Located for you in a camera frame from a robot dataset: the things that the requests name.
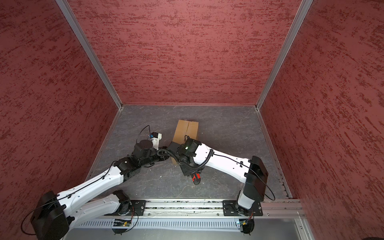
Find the brown cardboard express box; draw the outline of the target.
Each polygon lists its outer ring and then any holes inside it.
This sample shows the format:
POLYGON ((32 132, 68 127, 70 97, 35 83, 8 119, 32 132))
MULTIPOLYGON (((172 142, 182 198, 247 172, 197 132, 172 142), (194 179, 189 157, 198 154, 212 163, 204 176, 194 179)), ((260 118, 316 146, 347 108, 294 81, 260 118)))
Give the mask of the brown cardboard express box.
POLYGON ((197 139, 199 123, 193 121, 179 120, 171 144, 182 145, 186 141, 186 136, 197 139))

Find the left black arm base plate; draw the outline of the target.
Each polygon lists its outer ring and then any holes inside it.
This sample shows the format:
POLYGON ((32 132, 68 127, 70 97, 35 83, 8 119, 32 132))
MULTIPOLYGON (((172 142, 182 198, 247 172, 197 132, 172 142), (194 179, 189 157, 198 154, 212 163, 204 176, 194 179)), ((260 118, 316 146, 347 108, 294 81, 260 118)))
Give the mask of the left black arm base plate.
POLYGON ((120 204, 117 214, 119 216, 142 216, 146 208, 146 200, 129 200, 120 204))

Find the red black utility knife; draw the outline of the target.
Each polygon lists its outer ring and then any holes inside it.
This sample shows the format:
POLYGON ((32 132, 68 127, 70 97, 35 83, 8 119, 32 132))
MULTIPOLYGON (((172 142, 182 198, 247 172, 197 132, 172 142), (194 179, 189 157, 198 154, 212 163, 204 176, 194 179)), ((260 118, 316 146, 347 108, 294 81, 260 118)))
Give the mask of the red black utility knife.
POLYGON ((196 173, 196 172, 192 173, 191 177, 192 177, 192 181, 193 181, 194 185, 199 185, 200 184, 201 177, 200 177, 199 173, 196 173))

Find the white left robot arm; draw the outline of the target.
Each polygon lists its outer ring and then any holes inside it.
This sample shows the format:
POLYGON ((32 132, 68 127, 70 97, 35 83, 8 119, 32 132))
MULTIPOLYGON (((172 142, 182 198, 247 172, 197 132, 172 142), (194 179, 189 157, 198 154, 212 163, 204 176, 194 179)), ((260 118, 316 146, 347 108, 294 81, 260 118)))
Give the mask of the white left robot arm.
POLYGON ((42 195, 31 216, 34 234, 39 240, 61 240, 74 227, 104 215, 136 215, 136 207, 122 190, 97 199, 105 191, 118 186, 143 167, 167 160, 166 147, 155 147, 153 141, 142 140, 135 144, 131 155, 111 163, 98 176, 58 194, 49 191, 42 195))

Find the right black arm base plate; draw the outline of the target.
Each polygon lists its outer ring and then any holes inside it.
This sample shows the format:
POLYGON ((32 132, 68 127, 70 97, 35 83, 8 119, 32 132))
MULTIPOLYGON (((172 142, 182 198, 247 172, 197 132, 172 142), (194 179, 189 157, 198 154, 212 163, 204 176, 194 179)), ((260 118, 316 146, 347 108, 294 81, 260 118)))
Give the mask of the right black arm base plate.
POLYGON ((235 200, 223 201, 224 216, 242 216, 242 217, 260 217, 263 216, 263 210, 260 202, 254 202, 252 207, 247 210, 240 207, 235 200))

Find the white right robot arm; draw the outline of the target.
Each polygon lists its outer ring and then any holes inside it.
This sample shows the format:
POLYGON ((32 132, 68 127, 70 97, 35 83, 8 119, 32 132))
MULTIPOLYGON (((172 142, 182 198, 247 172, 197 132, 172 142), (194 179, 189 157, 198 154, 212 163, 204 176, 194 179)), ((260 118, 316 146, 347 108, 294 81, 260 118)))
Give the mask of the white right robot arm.
POLYGON ((231 156, 191 138, 181 145, 172 142, 165 153, 176 161, 184 176, 191 177, 195 185, 201 182, 201 172, 205 167, 230 175, 244 184, 235 204, 238 212, 255 209, 256 204, 265 198, 269 174, 259 157, 231 156))

